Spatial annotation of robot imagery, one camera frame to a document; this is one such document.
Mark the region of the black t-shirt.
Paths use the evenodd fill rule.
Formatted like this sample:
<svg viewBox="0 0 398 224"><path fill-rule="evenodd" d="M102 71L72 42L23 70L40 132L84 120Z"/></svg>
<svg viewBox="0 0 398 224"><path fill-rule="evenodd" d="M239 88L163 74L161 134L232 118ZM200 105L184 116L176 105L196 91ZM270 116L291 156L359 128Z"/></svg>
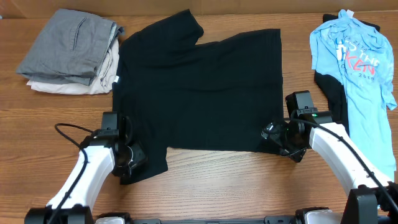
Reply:
<svg viewBox="0 0 398 224"><path fill-rule="evenodd" d="M284 115L280 30L199 44L203 33L185 10L121 44L113 110L147 156L123 184L165 172L168 147L279 152L261 133Z"/></svg>

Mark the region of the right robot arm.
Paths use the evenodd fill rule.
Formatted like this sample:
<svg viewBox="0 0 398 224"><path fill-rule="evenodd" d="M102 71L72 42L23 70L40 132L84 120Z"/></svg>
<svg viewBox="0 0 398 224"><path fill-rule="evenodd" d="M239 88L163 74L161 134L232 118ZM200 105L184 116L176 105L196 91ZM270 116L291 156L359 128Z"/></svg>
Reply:
<svg viewBox="0 0 398 224"><path fill-rule="evenodd" d="M267 217L265 223L397 223L397 184L358 149L345 127L332 120L330 111L318 111L309 91L285 98L289 117L262 130L280 155L300 162L313 149L340 181L347 201L343 213L328 207L298 209L295 215Z"/></svg>

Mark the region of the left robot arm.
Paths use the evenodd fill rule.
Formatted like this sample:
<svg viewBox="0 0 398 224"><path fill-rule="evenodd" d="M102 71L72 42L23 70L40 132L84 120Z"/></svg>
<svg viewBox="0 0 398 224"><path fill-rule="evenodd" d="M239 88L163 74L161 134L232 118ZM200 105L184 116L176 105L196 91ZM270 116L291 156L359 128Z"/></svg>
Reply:
<svg viewBox="0 0 398 224"><path fill-rule="evenodd" d="M63 187L44 208L30 209L25 223L94 223L92 209L107 176L130 180L147 160L131 120L117 112L104 112L101 127L77 146L78 160Z"/></svg>

